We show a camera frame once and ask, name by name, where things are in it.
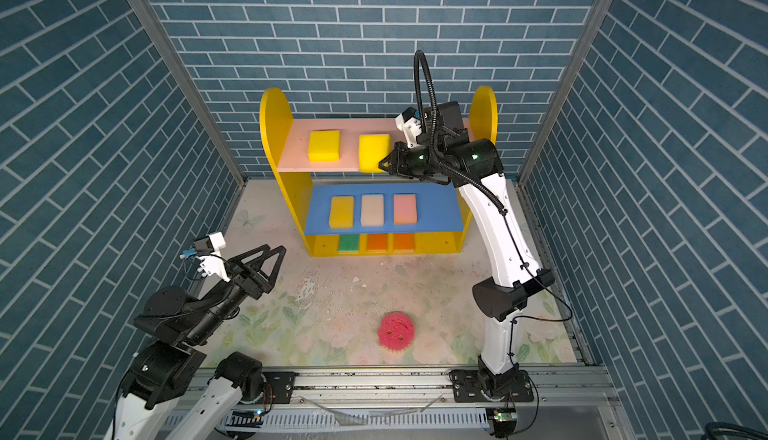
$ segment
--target wire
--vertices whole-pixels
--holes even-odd
[[[274,395],[274,390],[272,389],[272,384],[270,383],[270,384],[267,384],[267,385],[270,386],[270,409],[266,410],[261,416],[264,416],[267,413],[272,412],[272,407],[275,405],[275,398],[273,396]]]
[[[533,414],[533,419],[531,420],[531,423],[529,423],[527,427],[525,427],[523,430],[517,430],[516,432],[513,432],[513,433],[512,433],[512,434],[510,434],[510,435],[507,435],[507,438],[509,438],[509,437],[511,437],[511,436],[514,436],[514,435],[518,435],[518,434],[521,434],[521,433],[523,433],[523,432],[526,432],[527,430],[529,430],[529,429],[530,429],[530,427],[532,427],[532,426],[533,426],[533,424],[534,424],[534,423],[536,423],[536,417],[538,417],[538,401],[539,401],[539,397],[538,397],[538,388],[536,388],[536,384],[535,384],[535,383],[533,383],[533,379],[532,379],[531,377],[529,377],[529,378],[528,378],[528,381],[529,381],[529,382],[531,383],[531,385],[533,386],[533,390],[535,390],[535,391],[536,391],[536,411],[535,411],[535,412],[534,412],[534,414]]]
[[[222,260],[222,261],[223,261],[223,262],[224,262],[226,265],[229,265],[230,267],[233,265],[233,263],[232,263],[232,262],[228,261],[228,260],[227,260],[226,258],[224,258],[224,257],[219,257],[219,256],[218,256],[218,255],[216,255],[215,253],[202,253],[202,254],[200,254],[200,255],[197,255],[196,257],[216,257],[217,259],[220,259],[220,260]]]
[[[114,430],[118,426],[118,399],[120,398],[120,387],[123,385],[123,381],[125,380],[125,376],[127,375],[128,375],[128,370],[126,370],[123,376],[120,378],[120,382],[118,382],[118,387],[114,391],[114,407],[112,408],[112,440],[114,440]]]
[[[191,311],[174,313],[173,315],[139,315],[137,318],[141,318],[141,319],[156,319],[156,320],[170,320],[170,319],[177,319],[177,318],[180,318],[180,317],[186,317],[187,315],[191,315],[193,313],[205,312],[208,309],[216,307],[216,305],[220,305],[221,303],[223,303],[228,298],[230,292],[232,291],[232,289],[234,289],[234,287],[235,287],[235,285],[230,283],[228,290],[226,291],[226,293],[224,295],[222,295],[221,300],[217,301],[217,302],[215,302],[215,303],[213,303],[211,305],[206,305],[204,307],[199,307],[199,308],[193,309]]]
[[[429,157],[434,159],[435,163],[443,170],[453,175],[454,177],[461,178],[464,182],[478,189],[484,196],[486,196],[491,203],[493,203],[498,209],[498,213],[502,215],[507,214],[507,209],[504,207],[502,201],[496,197],[493,192],[485,187],[479,180],[470,177],[465,172],[449,165],[442,160],[442,157],[438,154],[435,148],[436,130],[437,130],[437,118],[440,110],[437,105],[437,97],[435,96],[435,85],[432,83],[432,74],[429,73],[429,65],[427,64],[427,58],[424,55],[424,51],[417,50],[413,54],[413,82],[416,87],[416,106],[418,107],[418,118],[422,123],[422,131],[426,130],[426,118],[424,116],[424,105],[422,104],[422,87],[421,78],[418,75],[418,67],[421,65],[422,71],[424,71],[424,81],[427,84],[427,93],[429,94],[429,104],[432,107],[432,120],[430,121],[429,131]]]
[[[190,265],[192,265],[194,267],[194,263],[192,261],[190,261],[190,258],[192,258],[192,257],[187,257],[186,259],[184,259],[184,262],[189,263]],[[190,277],[188,272],[189,271],[185,268],[184,269],[184,275],[187,277],[187,280],[190,280],[190,281],[193,281],[193,282],[199,282],[199,281],[202,281],[205,278],[202,275],[200,275],[197,278]]]
[[[704,426],[702,440],[717,440],[718,436],[751,438],[752,440],[768,440],[768,434],[752,428],[736,425],[735,423],[710,422]]]
[[[509,408],[509,401],[512,400],[512,407],[516,409],[514,406],[514,398],[512,397],[512,390],[507,392],[507,401],[504,402],[504,408]]]
[[[507,226],[507,232],[509,233],[509,238],[511,238],[511,239],[512,239],[512,245],[514,245],[514,249],[515,249],[515,250],[517,251],[517,253],[518,253],[518,258],[520,259],[520,265],[521,265],[521,267],[523,267],[523,268],[525,269],[525,271],[526,271],[526,272],[528,272],[528,275],[530,275],[530,276],[531,276],[531,278],[533,279],[533,281],[534,281],[534,282],[538,283],[538,284],[539,284],[539,285],[542,287],[542,289],[544,289],[544,290],[548,291],[548,292],[549,292],[549,294],[550,294],[550,295],[552,295],[552,297],[554,297],[554,298],[555,298],[555,300],[557,300],[557,301],[559,301],[560,303],[562,303],[563,305],[565,305],[565,308],[567,308],[567,309],[568,309],[568,316],[567,316],[567,317],[565,317],[564,319],[540,319],[540,318],[538,318],[538,317],[531,317],[530,315],[518,315],[517,317],[515,317],[515,318],[512,320],[512,324],[513,324],[513,325],[516,325],[516,324],[517,324],[517,322],[518,322],[518,320],[520,320],[520,319],[533,319],[533,320],[538,320],[539,322],[567,322],[568,320],[571,320],[572,318],[574,318],[574,311],[573,311],[573,309],[571,309],[571,306],[570,306],[570,305],[568,305],[568,303],[567,303],[566,301],[564,301],[562,298],[560,298],[558,295],[556,295],[556,294],[555,294],[553,291],[549,290],[549,289],[548,289],[548,288],[547,288],[547,287],[546,287],[546,286],[545,286],[545,285],[544,285],[544,284],[543,284],[543,283],[542,283],[542,282],[541,282],[541,281],[538,279],[538,277],[536,277],[536,276],[533,274],[533,272],[531,272],[531,270],[530,270],[530,269],[528,269],[528,263],[527,263],[527,262],[525,262],[525,260],[523,259],[523,255],[522,255],[522,253],[520,252],[520,248],[518,247],[518,243],[517,243],[517,242],[514,240],[514,235],[512,235],[512,229],[509,227],[509,222],[507,222],[507,216],[506,216],[506,215],[504,215],[503,217],[504,217],[504,225],[506,225],[506,226]],[[512,353],[512,335],[510,335],[510,336],[509,336],[509,348],[508,348],[508,350],[507,350],[507,356],[509,357],[509,361],[510,361],[510,362],[512,362],[512,363],[514,363],[514,358],[513,358],[513,357],[514,357],[514,354]]]

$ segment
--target pink shelf board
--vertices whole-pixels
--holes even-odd
[[[339,160],[312,162],[307,155],[310,133],[317,130],[339,130],[341,139]],[[360,135],[389,134],[392,144],[406,141],[395,127],[395,119],[294,119],[286,139],[283,155],[277,164],[278,172],[359,172],[357,147]]]

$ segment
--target blue brick wall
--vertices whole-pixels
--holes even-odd
[[[516,172],[593,0],[151,0],[249,176],[270,171],[264,89],[297,118],[394,117],[412,105],[412,55],[439,99],[468,112],[496,91],[504,166]]]
[[[529,188],[641,438],[768,429],[768,0],[614,0]]]
[[[235,185],[125,0],[0,0],[0,438],[90,438]]]

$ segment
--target pink sponge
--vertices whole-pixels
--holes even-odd
[[[390,350],[403,350],[408,348],[415,336],[413,322],[405,313],[390,313],[382,319],[379,327],[379,343]]]

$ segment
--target yellow sponge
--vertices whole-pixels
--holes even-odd
[[[331,197],[331,215],[328,226],[331,228],[352,228],[355,215],[355,198],[352,196]]]
[[[383,172],[379,168],[379,162],[389,155],[392,142],[389,134],[360,135],[360,172],[372,174]]]
[[[341,134],[338,130],[321,130],[310,133],[310,150],[307,152],[310,161],[338,161],[340,139]]]

